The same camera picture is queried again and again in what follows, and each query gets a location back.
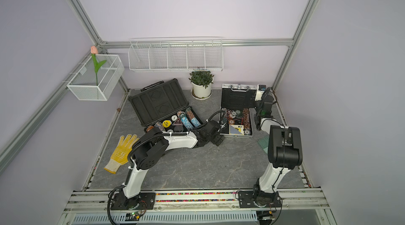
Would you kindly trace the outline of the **silver aluminium poker case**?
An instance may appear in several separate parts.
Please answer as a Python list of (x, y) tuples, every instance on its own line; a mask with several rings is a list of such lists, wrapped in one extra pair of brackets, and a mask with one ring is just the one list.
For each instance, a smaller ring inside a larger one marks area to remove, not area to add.
[(244, 130), (244, 135), (229, 135), (229, 125), (243, 125), (243, 109), (255, 107), (256, 85), (222, 84), (220, 109), (225, 111), (221, 120), (220, 134), (226, 137), (250, 138), (253, 136), (254, 122), (251, 117), (251, 130)]

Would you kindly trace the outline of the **black plastic poker case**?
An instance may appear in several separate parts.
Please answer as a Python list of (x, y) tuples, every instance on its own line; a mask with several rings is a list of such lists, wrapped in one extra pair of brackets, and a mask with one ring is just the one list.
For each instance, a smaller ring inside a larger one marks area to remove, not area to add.
[(129, 101), (138, 116), (141, 126), (145, 128), (157, 122), (162, 123), (165, 120), (171, 120), (172, 116), (176, 116), (178, 112), (186, 113), (186, 109), (189, 107), (200, 123), (203, 123), (192, 106), (190, 106), (176, 78), (149, 85), (143, 88), (139, 94), (131, 96)]

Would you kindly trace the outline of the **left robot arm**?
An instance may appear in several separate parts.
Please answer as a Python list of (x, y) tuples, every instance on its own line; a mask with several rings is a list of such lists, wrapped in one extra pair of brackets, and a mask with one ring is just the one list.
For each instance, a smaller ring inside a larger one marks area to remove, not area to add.
[(108, 210), (152, 209), (144, 202), (140, 192), (148, 171), (155, 166), (166, 151), (200, 148), (209, 142), (220, 145), (221, 125), (208, 121), (203, 125), (181, 133), (162, 132), (155, 127), (132, 145), (127, 156), (129, 171), (125, 182), (109, 193)]

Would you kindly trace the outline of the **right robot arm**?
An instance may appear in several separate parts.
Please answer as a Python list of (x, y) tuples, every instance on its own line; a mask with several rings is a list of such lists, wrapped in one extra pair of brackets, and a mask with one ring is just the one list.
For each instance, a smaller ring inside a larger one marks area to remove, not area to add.
[(264, 174), (257, 179), (253, 188), (253, 201), (258, 207), (271, 204), (281, 206), (278, 185), (285, 175), (303, 162), (301, 131), (274, 119), (272, 107), (276, 103), (277, 97), (271, 88), (266, 89), (261, 99), (255, 102), (255, 127), (268, 134), (269, 161)]

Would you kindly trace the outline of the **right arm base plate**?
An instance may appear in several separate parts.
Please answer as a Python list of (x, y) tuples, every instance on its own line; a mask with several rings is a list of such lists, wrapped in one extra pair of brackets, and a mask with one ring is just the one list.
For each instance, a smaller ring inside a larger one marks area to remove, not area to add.
[(239, 202), (240, 208), (280, 208), (282, 198), (276, 193), (265, 193), (262, 191), (242, 191), (235, 192), (235, 198)]

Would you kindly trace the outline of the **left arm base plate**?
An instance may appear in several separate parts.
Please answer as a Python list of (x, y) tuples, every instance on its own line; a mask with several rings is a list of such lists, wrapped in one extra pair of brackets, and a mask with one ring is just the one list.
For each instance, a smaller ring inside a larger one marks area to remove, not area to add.
[(133, 198), (127, 198), (122, 191), (116, 193), (112, 199), (112, 210), (152, 210), (155, 205), (156, 194), (140, 192)]

